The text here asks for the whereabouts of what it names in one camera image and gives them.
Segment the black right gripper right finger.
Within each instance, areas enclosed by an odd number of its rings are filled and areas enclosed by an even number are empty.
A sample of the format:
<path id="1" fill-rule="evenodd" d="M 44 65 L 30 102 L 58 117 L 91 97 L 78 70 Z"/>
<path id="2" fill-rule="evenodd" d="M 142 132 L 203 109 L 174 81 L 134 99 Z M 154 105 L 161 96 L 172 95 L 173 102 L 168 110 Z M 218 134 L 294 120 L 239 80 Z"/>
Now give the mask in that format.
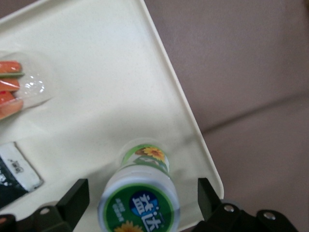
<path id="1" fill-rule="evenodd" d="M 231 203 L 223 203 L 207 178 L 198 179 L 197 199 L 203 220 L 194 232 L 238 232 L 241 210 Z"/>

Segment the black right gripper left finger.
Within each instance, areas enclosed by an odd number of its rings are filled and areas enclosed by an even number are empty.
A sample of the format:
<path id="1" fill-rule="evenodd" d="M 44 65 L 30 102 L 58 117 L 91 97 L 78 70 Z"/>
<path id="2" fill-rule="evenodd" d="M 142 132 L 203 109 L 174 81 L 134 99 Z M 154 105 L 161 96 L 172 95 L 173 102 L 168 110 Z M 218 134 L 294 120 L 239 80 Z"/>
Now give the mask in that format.
<path id="1" fill-rule="evenodd" d="M 56 203 L 34 213 L 36 232 L 71 232 L 83 216 L 90 202 L 87 179 L 79 179 Z"/>

